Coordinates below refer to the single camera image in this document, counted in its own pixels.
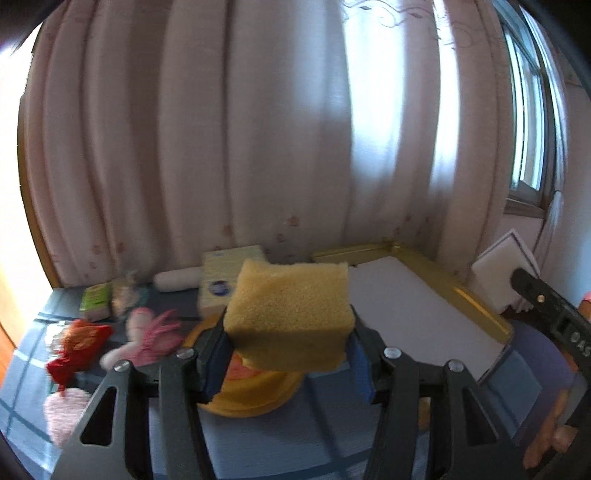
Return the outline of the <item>white foam block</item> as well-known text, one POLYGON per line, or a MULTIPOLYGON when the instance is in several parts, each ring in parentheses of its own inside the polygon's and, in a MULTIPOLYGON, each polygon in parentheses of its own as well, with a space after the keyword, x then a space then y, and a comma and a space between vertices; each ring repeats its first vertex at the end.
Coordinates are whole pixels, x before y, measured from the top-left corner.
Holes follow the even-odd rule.
POLYGON ((478 256, 472 264, 468 286, 494 311, 502 313, 520 302, 520 295, 511 286, 511 276, 518 268, 535 277, 540 274, 532 251, 511 229, 478 256))

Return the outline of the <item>green tissue pack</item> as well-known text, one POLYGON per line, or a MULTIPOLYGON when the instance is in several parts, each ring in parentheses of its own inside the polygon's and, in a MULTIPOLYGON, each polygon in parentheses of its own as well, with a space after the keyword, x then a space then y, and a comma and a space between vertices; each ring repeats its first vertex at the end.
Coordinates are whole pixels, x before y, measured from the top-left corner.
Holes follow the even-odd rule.
POLYGON ((111 313, 111 285, 101 283, 87 287, 79 305, 80 316, 87 321, 108 319, 111 313))

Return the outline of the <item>white gauze roll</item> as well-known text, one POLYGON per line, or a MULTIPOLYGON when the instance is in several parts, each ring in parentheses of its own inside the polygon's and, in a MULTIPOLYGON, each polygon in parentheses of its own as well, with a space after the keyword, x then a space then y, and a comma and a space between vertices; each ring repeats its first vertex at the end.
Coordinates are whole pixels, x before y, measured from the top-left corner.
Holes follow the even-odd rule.
POLYGON ((201 268, 189 267, 160 272, 154 275, 153 285, 163 293, 195 289, 201 280, 201 268))

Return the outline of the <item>yellow sponge block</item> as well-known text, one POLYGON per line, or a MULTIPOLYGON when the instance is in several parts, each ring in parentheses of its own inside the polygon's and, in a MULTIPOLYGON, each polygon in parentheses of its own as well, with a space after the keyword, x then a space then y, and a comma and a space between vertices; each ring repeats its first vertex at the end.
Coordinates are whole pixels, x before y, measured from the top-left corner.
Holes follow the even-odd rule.
POLYGON ((223 327, 249 368, 325 372, 346 359, 355 327, 346 263, 246 260, 223 327))

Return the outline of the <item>pink fluffy cloth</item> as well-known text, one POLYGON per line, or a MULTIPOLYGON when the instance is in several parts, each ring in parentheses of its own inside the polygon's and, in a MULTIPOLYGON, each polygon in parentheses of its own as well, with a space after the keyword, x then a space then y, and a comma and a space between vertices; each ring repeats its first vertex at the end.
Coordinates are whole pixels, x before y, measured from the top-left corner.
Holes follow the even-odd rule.
POLYGON ((43 403, 47 435, 57 448, 63 448, 86 410, 91 395, 79 388, 50 394, 43 403))

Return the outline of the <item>pink white knitted sock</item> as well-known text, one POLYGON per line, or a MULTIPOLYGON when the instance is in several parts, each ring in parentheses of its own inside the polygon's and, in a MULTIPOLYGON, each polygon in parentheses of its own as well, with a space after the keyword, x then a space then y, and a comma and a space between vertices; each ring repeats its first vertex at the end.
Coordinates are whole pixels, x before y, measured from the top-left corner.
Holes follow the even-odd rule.
POLYGON ((175 351, 184 340, 175 310, 156 315, 146 307, 131 311, 126 320, 126 337, 124 345, 101 357, 99 364, 103 370, 112 370, 122 360, 130 361, 135 367, 155 363, 175 351))

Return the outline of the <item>red gold embroidered pouch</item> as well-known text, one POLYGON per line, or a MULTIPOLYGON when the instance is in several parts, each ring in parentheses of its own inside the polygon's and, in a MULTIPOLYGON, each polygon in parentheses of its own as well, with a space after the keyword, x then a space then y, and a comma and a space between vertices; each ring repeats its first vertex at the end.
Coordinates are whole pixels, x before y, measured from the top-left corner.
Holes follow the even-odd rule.
POLYGON ((58 392, 63 392, 71 384, 77 372, 86 371, 93 365, 112 334, 110 325, 83 319, 77 319, 65 328, 57 357, 46 364, 58 392))

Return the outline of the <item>round gold tin lid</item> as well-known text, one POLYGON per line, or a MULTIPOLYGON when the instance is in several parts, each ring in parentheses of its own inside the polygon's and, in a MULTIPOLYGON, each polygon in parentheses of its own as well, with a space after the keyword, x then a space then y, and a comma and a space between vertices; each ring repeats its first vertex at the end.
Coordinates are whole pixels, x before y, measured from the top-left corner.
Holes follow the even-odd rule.
POLYGON ((236 352, 219 391, 207 404, 208 413, 225 418, 252 418, 279 409, 296 395, 304 373, 256 370, 242 364, 236 352))

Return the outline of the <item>clear crinkly plastic bag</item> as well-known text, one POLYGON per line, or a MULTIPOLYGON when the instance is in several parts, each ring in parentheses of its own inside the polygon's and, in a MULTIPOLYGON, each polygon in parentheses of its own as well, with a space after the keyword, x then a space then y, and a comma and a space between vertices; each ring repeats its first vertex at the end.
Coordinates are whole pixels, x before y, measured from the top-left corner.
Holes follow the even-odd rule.
POLYGON ((111 282, 111 310, 117 319, 124 319, 140 299, 134 272, 126 272, 111 282))

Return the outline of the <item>gold rectangular tin box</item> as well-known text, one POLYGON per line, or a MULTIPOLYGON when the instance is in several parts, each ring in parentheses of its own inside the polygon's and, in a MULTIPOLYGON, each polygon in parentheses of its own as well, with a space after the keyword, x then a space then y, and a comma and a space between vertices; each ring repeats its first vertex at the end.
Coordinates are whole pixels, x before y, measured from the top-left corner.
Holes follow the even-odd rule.
POLYGON ((315 252, 315 263, 349 264, 349 303, 385 344, 437 366, 462 361, 479 381, 513 338, 510 323, 455 276, 399 243, 315 252))

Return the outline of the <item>yellow patterned tissue box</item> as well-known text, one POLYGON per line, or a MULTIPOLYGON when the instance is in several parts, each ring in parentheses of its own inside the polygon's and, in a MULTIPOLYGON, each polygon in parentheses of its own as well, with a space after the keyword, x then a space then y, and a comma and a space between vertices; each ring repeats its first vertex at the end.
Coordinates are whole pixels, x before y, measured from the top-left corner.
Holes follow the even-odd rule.
POLYGON ((197 308, 201 317, 219 314, 228 306, 246 259, 266 261, 263 248, 253 245, 215 250, 202 255, 197 296, 197 308))

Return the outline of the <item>pink floral curtain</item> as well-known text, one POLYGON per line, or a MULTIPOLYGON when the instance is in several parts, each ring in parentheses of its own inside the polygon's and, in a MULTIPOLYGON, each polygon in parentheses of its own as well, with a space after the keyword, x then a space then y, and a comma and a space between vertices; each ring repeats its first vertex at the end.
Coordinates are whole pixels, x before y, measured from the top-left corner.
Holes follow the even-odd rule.
POLYGON ((466 279, 512 163, 489 1, 67 1, 34 46, 23 128, 65 286, 381 241, 466 279))

